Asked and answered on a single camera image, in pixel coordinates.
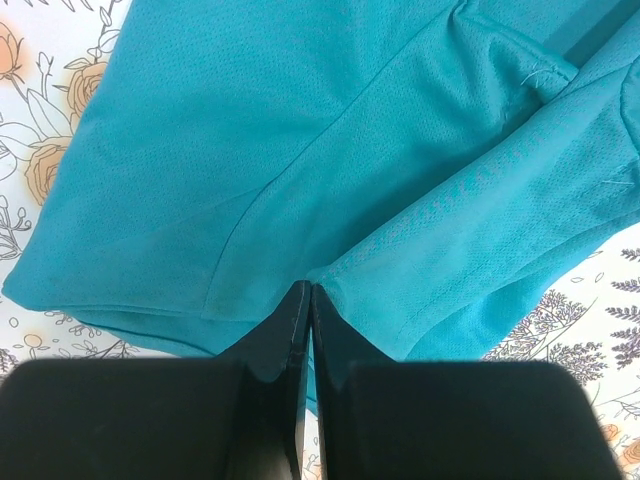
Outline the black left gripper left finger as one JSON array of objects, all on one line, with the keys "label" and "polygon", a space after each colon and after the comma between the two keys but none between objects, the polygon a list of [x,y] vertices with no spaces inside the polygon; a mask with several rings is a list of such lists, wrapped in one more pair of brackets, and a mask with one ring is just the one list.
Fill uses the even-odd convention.
[{"label": "black left gripper left finger", "polygon": [[1,387],[5,479],[297,479],[311,286],[214,358],[36,360]]}]

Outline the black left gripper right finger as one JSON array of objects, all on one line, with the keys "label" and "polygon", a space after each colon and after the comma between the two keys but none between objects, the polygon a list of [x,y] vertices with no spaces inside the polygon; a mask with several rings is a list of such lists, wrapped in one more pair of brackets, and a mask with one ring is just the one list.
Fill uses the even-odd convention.
[{"label": "black left gripper right finger", "polygon": [[580,385],[545,362],[397,362],[311,297],[327,479],[617,479]]}]

